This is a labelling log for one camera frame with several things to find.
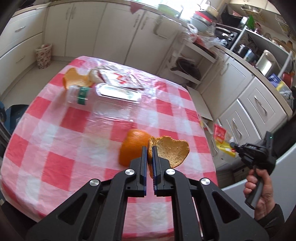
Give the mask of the black jacket sleeve forearm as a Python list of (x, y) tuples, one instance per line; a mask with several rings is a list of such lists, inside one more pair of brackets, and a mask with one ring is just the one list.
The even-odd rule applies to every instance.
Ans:
[(269, 214), (255, 220), (265, 229), (269, 239), (272, 239), (285, 224), (283, 212), (279, 204), (275, 204)]

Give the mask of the person's right hand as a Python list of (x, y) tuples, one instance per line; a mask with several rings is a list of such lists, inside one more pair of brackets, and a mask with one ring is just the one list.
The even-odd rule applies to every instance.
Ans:
[(261, 196), (254, 211), (254, 219), (260, 220), (273, 210), (275, 207), (275, 201), (273, 198), (273, 185), (271, 177), (266, 170), (261, 169), (250, 170), (246, 178), (247, 182), (245, 183), (245, 189), (243, 190), (245, 197), (247, 197), (247, 195), (250, 194), (256, 187), (258, 178), (255, 177), (255, 173), (258, 177), (261, 177), (261, 180), (263, 181)]

